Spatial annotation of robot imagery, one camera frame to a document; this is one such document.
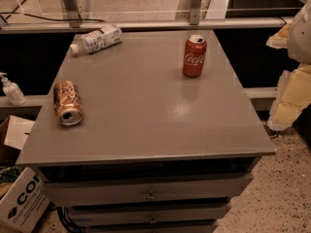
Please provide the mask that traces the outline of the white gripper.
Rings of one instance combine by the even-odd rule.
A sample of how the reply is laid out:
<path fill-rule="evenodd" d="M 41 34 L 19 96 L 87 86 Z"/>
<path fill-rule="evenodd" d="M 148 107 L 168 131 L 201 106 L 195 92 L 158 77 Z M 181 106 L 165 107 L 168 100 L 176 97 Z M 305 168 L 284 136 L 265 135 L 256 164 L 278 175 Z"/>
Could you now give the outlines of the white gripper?
<path fill-rule="evenodd" d="M 292 24 L 284 25 L 270 36 L 266 45 L 274 49 L 288 48 L 289 58 L 300 62 L 297 69 L 282 73 L 269 112 L 267 126 L 274 131 L 284 131 L 311 104 L 311 0 L 296 14 Z"/>

